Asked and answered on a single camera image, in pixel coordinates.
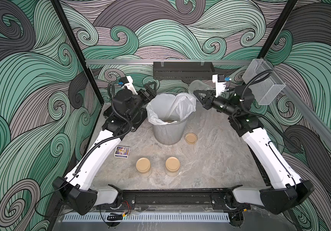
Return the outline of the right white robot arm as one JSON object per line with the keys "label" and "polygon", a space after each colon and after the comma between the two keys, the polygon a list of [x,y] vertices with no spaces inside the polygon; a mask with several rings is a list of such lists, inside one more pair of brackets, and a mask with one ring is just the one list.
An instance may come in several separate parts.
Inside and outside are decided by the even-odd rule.
{"label": "right white robot arm", "polygon": [[279,214],[300,205],[314,192],[314,184],[303,180],[277,150],[260,121],[262,115],[250,111],[254,95],[248,87],[236,87],[228,99],[211,90],[194,90],[193,94],[203,108],[228,115],[231,126],[247,143],[269,179],[270,187],[265,189],[235,187],[233,206],[250,204]]}

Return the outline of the clear plastic rice jar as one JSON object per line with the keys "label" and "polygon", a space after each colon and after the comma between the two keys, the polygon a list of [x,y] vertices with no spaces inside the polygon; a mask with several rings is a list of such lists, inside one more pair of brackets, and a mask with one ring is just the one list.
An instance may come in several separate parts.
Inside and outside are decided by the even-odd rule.
{"label": "clear plastic rice jar", "polygon": [[194,80],[189,85],[188,93],[193,94],[195,90],[213,90],[213,88],[210,87],[208,84],[202,82],[201,80]]}

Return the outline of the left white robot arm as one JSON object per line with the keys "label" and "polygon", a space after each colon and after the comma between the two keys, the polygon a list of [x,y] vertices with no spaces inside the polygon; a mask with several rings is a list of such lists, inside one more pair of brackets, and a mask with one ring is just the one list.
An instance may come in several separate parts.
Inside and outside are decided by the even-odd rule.
{"label": "left white robot arm", "polygon": [[121,205],[120,189],[110,186],[95,190],[91,187],[92,181],[123,138],[129,132],[135,132],[147,118],[145,106],[157,95],[155,81],[146,83],[140,90],[124,80],[120,85],[122,89],[118,92],[113,84],[107,88],[111,106],[104,111],[106,120],[94,144],[66,176],[57,177],[52,183],[58,197],[80,215],[103,204]]}

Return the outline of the beige jar lid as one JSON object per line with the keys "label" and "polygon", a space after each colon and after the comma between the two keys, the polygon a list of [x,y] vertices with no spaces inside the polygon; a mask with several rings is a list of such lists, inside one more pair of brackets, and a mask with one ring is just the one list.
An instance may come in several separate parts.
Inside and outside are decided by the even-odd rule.
{"label": "beige jar lid", "polygon": [[185,135],[185,141],[188,144],[195,144],[198,141],[198,136],[195,133],[187,133]]}

